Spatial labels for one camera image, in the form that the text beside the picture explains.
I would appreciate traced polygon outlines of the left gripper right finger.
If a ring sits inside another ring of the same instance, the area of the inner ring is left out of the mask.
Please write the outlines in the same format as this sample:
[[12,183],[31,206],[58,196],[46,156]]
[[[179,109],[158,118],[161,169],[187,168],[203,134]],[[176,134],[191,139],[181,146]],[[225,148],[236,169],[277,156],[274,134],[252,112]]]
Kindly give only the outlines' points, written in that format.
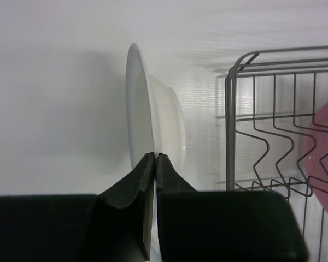
[[307,261],[285,198],[268,191],[194,189],[169,157],[157,159],[157,222],[163,261]]

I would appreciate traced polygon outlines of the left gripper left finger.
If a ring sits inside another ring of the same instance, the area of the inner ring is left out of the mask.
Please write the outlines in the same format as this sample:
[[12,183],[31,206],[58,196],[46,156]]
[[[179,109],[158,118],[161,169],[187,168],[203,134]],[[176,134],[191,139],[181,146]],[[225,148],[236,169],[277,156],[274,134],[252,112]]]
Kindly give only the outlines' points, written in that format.
[[0,261],[147,261],[155,157],[101,194],[0,196]]

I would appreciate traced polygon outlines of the clear glass plate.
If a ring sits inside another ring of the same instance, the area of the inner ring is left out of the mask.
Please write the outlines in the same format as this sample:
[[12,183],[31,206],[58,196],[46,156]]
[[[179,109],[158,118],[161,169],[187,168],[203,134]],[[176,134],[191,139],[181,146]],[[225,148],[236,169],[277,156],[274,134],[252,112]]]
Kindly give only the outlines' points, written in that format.
[[172,163],[165,172],[165,192],[183,192],[190,185],[179,175],[185,163],[186,134],[183,112],[172,88],[151,76],[136,43],[130,45],[126,63],[126,111],[131,167],[145,153],[163,153]]

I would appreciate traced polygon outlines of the pink plastic plate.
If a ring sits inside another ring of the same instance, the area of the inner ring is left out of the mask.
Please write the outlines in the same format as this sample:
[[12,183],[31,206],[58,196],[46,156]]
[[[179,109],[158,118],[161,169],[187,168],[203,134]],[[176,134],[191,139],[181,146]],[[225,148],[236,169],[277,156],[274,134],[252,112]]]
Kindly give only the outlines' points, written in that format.
[[305,168],[313,193],[328,213],[328,101],[317,111],[305,139]]

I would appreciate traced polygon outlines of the wire dish rack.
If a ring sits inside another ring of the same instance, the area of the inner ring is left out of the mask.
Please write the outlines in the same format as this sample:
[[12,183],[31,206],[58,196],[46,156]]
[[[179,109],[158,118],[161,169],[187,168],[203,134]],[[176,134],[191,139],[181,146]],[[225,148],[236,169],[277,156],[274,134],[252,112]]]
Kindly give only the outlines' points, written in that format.
[[225,188],[281,194],[310,261],[328,261],[328,213],[304,162],[309,127],[328,101],[328,45],[242,55],[227,73],[224,98]]

